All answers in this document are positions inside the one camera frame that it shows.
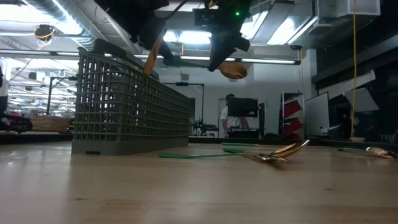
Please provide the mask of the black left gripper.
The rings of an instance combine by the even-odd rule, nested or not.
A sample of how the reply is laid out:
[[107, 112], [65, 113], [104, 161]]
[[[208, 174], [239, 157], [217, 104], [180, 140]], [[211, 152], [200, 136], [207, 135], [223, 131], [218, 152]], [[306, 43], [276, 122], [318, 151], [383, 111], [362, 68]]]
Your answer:
[[[157, 16], [149, 16], [134, 25], [134, 30], [130, 33], [130, 40], [149, 50], [153, 47], [160, 33], [164, 31], [165, 19]], [[172, 51], [164, 40], [160, 45], [160, 55], [166, 60], [174, 58]]]

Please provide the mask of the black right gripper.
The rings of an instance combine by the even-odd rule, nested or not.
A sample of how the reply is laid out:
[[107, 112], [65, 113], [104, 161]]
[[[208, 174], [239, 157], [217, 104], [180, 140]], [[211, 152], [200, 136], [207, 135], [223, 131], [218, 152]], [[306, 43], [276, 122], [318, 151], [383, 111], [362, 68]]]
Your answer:
[[214, 72], [231, 54], [247, 52], [250, 42], [241, 28], [250, 13], [237, 8], [194, 9], [194, 24], [211, 33], [211, 53], [208, 70]]

